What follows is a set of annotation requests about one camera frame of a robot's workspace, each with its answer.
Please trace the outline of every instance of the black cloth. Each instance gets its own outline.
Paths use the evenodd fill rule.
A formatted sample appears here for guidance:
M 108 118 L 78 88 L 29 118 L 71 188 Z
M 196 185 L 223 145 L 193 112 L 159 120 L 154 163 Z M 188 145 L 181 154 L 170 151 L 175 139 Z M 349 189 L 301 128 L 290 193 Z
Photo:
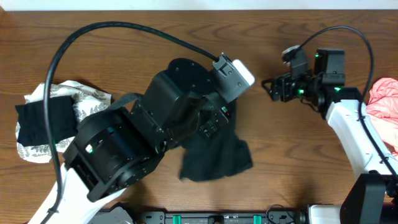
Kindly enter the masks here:
M 73 99 L 59 96 L 50 99 L 51 124 L 55 143 L 77 134 Z M 48 144 L 44 125 L 43 101 L 16 105 L 18 122 L 21 126 L 18 142 L 24 147 Z
M 214 180 L 253 166 L 248 145 L 235 134 L 236 101 L 232 101 L 227 109 L 231 115 L 229 123 L 210 139 L 194 134 L 182 141 L 187 152 L 182 161 L 180 179 Z

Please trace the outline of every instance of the wood grain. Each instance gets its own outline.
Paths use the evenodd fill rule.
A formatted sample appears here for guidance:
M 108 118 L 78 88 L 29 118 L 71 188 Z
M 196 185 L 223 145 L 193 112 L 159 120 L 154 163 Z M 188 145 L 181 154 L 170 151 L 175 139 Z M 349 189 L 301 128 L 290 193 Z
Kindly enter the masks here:
M 254 167 L 212 182 L 178 180 L 184 149 L 169 151 L 157 170 L 130 187 L 119 201 L 187 210 L 265 210 L 273 203 L 341 203 L 351 189 L 351 166 L 331 128 L 297 101 L 273 103 L 263 79 L 286 71 L 280 53 L 314 32 L 333 25 L 363 31 L 373 45 L 375 76 L 398 78 L 397 11 L 101 11 L 7 12 L 0 25 L 0 220 L 28 221 L 54 184 L 51 164 L 22 160 L 16 150 L 14 105 L 24 103 L 44 81 L 60 44 L 73 31 L 98 21 L 152 26 L 219 55 L 241 59 L 257 83 L 238 101 L 236 131 L 251 149 Z M 368 75 L 368 55 L 346 31 L 323 34 L 308 44 L 346 50 L 347 84 L 360 89 Z M 109 28 L 80 37 L 58 66 L 55 82 L 76 80 L 117 99 L 143 93 L 152 77 L 177 57 L 211 67 L 207 58 L 156 36 Z

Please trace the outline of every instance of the wire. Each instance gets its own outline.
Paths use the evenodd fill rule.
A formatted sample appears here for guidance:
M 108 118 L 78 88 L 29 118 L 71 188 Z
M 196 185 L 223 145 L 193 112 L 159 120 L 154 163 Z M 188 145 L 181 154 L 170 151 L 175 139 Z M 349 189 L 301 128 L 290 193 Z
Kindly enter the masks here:
M 291 223 L 294 222 L 294 217 L 287 211 L 287 209 L 286 209 L 283 205 L 273 204 L 273 205 L 271 205 L 271 206 L 267 209 L 267 211 L 266 211 L 266 218 L 268 219 L 269 222 L 271 222 L 271 224 L 276 224 L 276 223 L 273 222 L 273 221 L 268 217 L 268 212 L 269 212 L 270 209 L 272 209 L 272 208 L 275 207 L 275 206 L 282 207 L 282 208 L 285 210 L 285 212 L 287 213 L 287 215 L 293 220 L 293 221 L 288 222 L 288 223 L 286 223 L 286 224 L 291 224 Z
M 45 85 L 44 85 L 44 122 L 45 122 L 45 132 L 47 133 L 47 140 L 49 142 L 49 147 L 51 151 L 51 158 L 53 160 L 53 165 L 55 169 L 55 176 L 57 178 L 57 198 L 55 200 L 55 203 L 52 208 L 48 210 L 47 216 L 43 219 L 41 222 L 42 224 L 46 223 L 51 216 L 57 212 L 58 206 L 61 202 L 62 199 L 62 176 L 61 176 L 61 169 L 60 169 L 60 161 L 58 158 L 57 154 L 57 148 L 55 147 L 55 142 L 54 138 L 52 135 L 52 127 L 51 127 L 51 122 L 50 122 L 50 111 L 49 111 L 49 101 L 50 101 L 50 89 L 51 89 L 51 83 L 54 77 L 55 70 L 57 69 L 58 63 L 62 58 L 62 55 L 65 53 L 67 48 L 75 41 L 79 36 L 95 30 L 95 29 L 100 29 L 100 28 L 105 28 L 105 27 L 124 27 L 124 28 L 130 28 L 130 29 L 136 29 L 136 30 L 141 30 L 145 31 L 151 34 L 158 35 L 160 37 L 163 37 L 167 40 L 170 40 L 176 44 L 179 44 L 183 47 L 186 47 L 190 50 L 193 50 L 195 52 L 198 52 L 199 54 L 202 54 L 206 57 L 211 58 L 214 61 L 218 61 L 218 58 L 212 55 L 211 53 L 200 49 L 199 47 L 196 47 L 192 44 L 189 44 L 183 40 L 180 40 L 176 37 L 173 37 L 169 34 L 166 34 L 162 31 L 159 31 L 157 29 L 153 29 L 147 26 L 142 26 L 139 24 L 133 24 L 130 22 L 115 22 L 115 21 L 109 21 L 109 22 L 97 22 L 94 24 L 90 24 L 88 26 L 82 27 L 75 31 L 73 34 L 71 34 L 64 42 L 63 44 L 59 47 L 57 52 L 54 55 L 54 58 L 51 61 L 51 64 L 49 66 L 49 69 L 47 71 L 47 77 L 45 79 Z
M 309 37 L 306 41 L 304 41 L 298 48 L 295 49 L 295 51 L 300 50 L 305 44 L 307 44 L 310 40 L 312 40 L 314 37 L 329 31 L 329 30 L 335 30 L 335 29 L 348 29 L 356 34 L 358 34 L 363 41 L 366 44 L 366 47 L 368 48 L 368 52 L 369 52 L 369 58 L 370 58 L 370 68 L 369 68 L 369 76 L 368 76 L 368 81 L 366 82 L 365 88 L 363 90 L 363 93 L 361 95 L 361 98 L 359 99 L 359 105 L 358 105 L 358 119 L 361 121 L 362 127 L 365 130 L 366 135 L 368 136 L 369 140 L 372 142 L 374 148 L 376 149 L 377 153 L 379 154 L 381 160 L 383 161 L 383 163 L 387 166 L 387 168 L 389 169 L 389 171 L 392 174 L 392 178 L 394 179 L 395 183 L 398 182 L 398 176 L 397 173 L 395 172 L 394 168 L 392 168 L 391 164 L 388 162 L 387 158 L 384 157 L 384 154 L 382 153 L 381 149 L 379 148 L 379 146 L 377 145 L 376 141 L 373 139 L 372 134 L 370 133 L 368 127 L 366 126 L 365 122 L 364 122 L 364 116 L 362 115 L 362 104 L 364 102 L 365 96 L 368 93 L 370 84 L 372 82 L 372 77 L 373 77 L 373 71 L 374 71 L 374 56 L 373 56 L 373 51 L 372 51 L 372 47 L 370 42 L 368 41 L 368 39 L 366 38 L 366 36 L 360 32 L 359 30 L 349 27 L 349 26 L 333 26 L 333 27 L 329 27 L 323 30 L 318 31 L 317 33 L 313 34 L 311 37 Z

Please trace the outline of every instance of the white backdrop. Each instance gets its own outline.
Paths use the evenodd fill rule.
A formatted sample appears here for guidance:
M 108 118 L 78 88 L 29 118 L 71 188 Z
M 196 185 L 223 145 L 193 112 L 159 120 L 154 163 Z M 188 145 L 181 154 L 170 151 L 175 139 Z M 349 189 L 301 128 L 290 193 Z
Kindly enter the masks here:
M 398 9 L 398 0 L 0 0 L 6 11 Z

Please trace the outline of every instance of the pink fabric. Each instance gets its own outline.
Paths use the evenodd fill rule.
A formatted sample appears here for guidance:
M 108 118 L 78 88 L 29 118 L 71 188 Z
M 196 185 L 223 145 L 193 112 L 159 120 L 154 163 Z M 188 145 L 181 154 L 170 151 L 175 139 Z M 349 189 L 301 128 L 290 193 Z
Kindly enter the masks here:
M 381 139 L 394 146 L 393 155 L 398 158 L 398 81 L 381 78 L 370 91 L 366 111 Z

